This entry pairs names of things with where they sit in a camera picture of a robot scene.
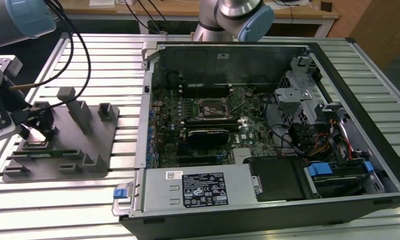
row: circuit board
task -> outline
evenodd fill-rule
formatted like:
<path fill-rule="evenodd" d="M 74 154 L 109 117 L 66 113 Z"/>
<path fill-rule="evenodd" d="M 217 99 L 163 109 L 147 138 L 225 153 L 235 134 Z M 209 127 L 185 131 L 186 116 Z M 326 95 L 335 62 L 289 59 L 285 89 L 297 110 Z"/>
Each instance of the circuit board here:
<path fill-rule="evenodd" d="M 249 87 L 227 91 L 225 97 L 195 98 L 175 90 L 154 91 L 157 167 L 235 164 L 238 148 L 249 148 L 253 157 L 277 156 L 262 117 L 265 96 Z"/>

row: power supply label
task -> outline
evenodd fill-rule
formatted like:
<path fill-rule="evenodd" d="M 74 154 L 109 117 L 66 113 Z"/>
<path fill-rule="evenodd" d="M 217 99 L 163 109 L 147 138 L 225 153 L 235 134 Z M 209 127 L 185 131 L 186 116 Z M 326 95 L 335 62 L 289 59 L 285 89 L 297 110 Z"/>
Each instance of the power supply label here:
<path fill-rule="evenodd" d="M 183 175 L 182 188 L 186 208 L 229 205 L 223 172 Z"/>

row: floor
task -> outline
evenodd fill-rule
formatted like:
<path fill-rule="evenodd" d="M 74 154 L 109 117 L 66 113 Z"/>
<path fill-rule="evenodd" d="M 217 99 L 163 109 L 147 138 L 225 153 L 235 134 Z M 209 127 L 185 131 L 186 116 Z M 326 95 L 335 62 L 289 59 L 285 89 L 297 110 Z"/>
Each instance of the floor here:
<path fill-rule="evenodd" d="M 135 21 L 75 20 L 74 23 L 82 33 L 139 34 L 139 26 Z M 167 25 L 161 22 L 159 27 L 166 28 L 166 31 L 170 33 L 187 35 L 197 29 L 197 23 L 171 22 Z M 0 55 L 16 55 L 24 64 L 15 79 L 16 85 L 35 82 L 63 32 L 63 25 L 58 23 L 56 31 L 42 36 L 39 39 L 27 40 L 0 48 Z M 385 73 L 400 90 L 400 55 Z"/>

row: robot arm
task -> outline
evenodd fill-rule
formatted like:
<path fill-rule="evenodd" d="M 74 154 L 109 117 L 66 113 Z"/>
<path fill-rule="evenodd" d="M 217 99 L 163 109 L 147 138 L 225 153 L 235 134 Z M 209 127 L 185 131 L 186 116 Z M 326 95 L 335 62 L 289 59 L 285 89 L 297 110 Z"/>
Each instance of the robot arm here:
<path fill-rule="evenodd" d="M 44 0 L 0 0 L 0 47 L 36 39 L 55 29 L 55 19 Z M 11 77 L 0 70 L 0 140 L 24 132 L 12 115 L 32 107 L 23 92 L 10 90 L 12 86 Z"/>
<path fill-rule="evenodd" d="M 194 41 L 257 42 L 266 35 L 275 13 L 263 0 L 202 0 Z"/>

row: aluminum extrusion table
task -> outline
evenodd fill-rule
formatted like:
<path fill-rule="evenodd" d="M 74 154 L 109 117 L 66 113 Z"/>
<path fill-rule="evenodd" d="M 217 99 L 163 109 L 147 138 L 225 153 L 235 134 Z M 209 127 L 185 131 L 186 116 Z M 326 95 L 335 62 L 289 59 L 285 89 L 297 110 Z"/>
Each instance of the aluminum extrusion table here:
<path fill-rule="evenodd" d="M 84 34 L 92 58 L 92 80 L 80 98 L 90 105 L 110 102 L 121 108 L 113 148 L 113 171 L 104 178 L 88 180 L 6 183 L 0 174 L 0 240 L 114 239 L 137 237 L 113 215 L 115 186 L 133 181 L 141 94 L 143 92 L 142 48 L 146 41 L 190 41 L 190 36 Z M 50 101 L 59 87 L 79 90 L 86 82 L 87 58 L 75 38 L 75 57 L 68 70 L 47 86 L 32 90 L 30 101 Z M 386 78 L 358 44 L 337 38 L 267 37 L 263 41 L 318 42 L 351 87 L 379 129 L 400 156 L 400 92 Z M 70 40 L 60 39 L 38 82 L 56 73 L 68 60 Z M 327 81 L 331 97 L 338 100 Z M 0 172 L 20 138 L 0 142 Z M 378 211 L 346 224 L 282 229 L 229 236 L 242 239 L 303 240 L 400 240 L 400 207 Z"/>

